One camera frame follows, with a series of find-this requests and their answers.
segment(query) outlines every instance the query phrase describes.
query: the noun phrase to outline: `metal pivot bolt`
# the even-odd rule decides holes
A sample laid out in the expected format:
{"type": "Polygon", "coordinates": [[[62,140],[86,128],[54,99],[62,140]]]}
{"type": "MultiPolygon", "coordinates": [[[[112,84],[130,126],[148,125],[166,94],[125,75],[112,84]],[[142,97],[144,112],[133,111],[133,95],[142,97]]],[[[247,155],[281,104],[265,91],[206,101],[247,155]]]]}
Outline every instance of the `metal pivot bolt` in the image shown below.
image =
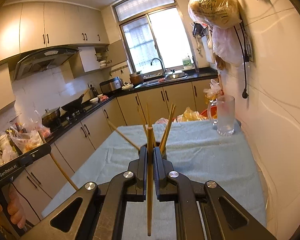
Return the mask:
{"type": "Polygon", "coordinates": [[[177,171],[170,171],[169,176],[172,178],[176,178],[179,176],[179,173],[177,171]]]}
{"type": "Polygon", "coordinates": [[[133,176],[133,172],[132,172],[132,171],[126,171],[126,172],[123,174],[123,176],[124,176],[125,178],[131,178],[131,177],[133,176]]]}
{"type": "Polygon", "coordinates": [[[86,183],[86,185],[84,186],[87,190],[92,190],[96,187],[96,184],[93,182],[88,182],[86,183]]]}
{"type": "Polygon", "coordinates": [[[217,183],[216,183],[215,181],[213,181],[213,180],[209,180],[209,181],[207,182],[207,186],[208,186],[209,188],[215,188],[215,187],[217,187],[217,183]]]}

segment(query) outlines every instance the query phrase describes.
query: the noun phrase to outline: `hand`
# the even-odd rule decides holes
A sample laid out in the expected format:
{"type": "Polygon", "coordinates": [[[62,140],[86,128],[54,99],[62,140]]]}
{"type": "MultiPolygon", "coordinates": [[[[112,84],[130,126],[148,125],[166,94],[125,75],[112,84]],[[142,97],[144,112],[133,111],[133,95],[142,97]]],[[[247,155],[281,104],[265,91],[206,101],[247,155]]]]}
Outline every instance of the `hand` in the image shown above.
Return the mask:
{"type": "Polygon", "coordinates": [[[18,225],[19,228],[23,228],[26,223],[26,215],[23,207],[19,201],[18,194],[15,188],[10,185],[9,187],[9,198],[10,202],[8,204],[7,210],[12,224],[18,225]]]}

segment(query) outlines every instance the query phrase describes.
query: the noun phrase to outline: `faucet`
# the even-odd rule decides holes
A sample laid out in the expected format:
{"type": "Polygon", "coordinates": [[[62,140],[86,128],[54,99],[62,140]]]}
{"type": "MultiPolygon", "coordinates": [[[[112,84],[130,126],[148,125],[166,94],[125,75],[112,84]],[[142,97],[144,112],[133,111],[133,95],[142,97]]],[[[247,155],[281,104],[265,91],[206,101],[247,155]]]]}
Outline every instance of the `faucet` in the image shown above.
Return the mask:
{"type": "Polygon", "coordinates": [[[163,62],[162,62],[162,60],[161,60],[160,58],[154,57],[153,59],[151,59],[150,65],[152,66],[152,62],[153,62],[155,59],[157,59],[157,60],[160,61],[161,68],[162,68],[162,75],[165,76],[167,70],[165,69],[165,67],[164,67],[164,65],[163,65],[163,62]]]}

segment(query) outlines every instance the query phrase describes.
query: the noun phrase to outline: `frosted glass window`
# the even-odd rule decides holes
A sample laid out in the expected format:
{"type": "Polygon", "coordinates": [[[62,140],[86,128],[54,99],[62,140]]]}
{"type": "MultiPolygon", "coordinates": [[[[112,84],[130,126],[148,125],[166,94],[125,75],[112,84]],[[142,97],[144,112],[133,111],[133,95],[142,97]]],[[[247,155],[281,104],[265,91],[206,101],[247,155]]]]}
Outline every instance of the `frosted glass window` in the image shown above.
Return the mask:
{"type": "Polygon", "coordinates": [[[152,30],[166,68],[182,66],[182,59],[192,53],[177,8],[149,14],[152,30]]]}
{"type": "Polygon", "coordinates": [[[146,17],[122,26],[136,71],[148,73],[161,69],[159,60],[150,65],[151,59],[158,57],[154,39],[146,17]]]}
{"type": "Polygon", "coordinates": [[[115,10],[119,21],[123,21],[138,13],[170,3],[174,3],[174,0],[128,0],[115,6],[115,10]]]}

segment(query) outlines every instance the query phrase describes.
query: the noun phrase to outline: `light blue tablecloth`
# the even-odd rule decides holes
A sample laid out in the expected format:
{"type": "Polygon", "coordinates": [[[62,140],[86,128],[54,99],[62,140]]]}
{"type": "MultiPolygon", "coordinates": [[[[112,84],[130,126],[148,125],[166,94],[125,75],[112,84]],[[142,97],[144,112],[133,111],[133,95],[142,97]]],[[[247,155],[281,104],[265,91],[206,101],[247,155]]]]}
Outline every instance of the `light blue tablecloth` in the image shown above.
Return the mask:
{"type": "MultiPolygon", "coordinates": [[[[154,125],[157,141],[160,141],[164,128],[164,124],[154,125]]],[[[119,130],[139,146],[146,143],[140,125],[119,127],[119,130]]],[[[167,159],[172,162],[175,171],[202,183],[213,179],[262,225],[266,225],[260,178],[251,150],[237,123],[235,133],[229,137],[218,135],[209,121],[173,123],[166,148],[167,159]]],[[[116,174],[126,171],[129,162],[137,158],[137,150],[114,132],[72,180],[79,188],[87,181],[97,184],[108,182],[116,174]]],[[[42,215],[47,216],[73,193],[74,189],[67,183],[42,215]]],[[[149,239],[175,240],[175,228],[174,203],[161,203],[154,194],[152,236],[149,239]]],[[[127,203],[122,239],[144,239],[146,235],[146,202],[127,203]]]]}

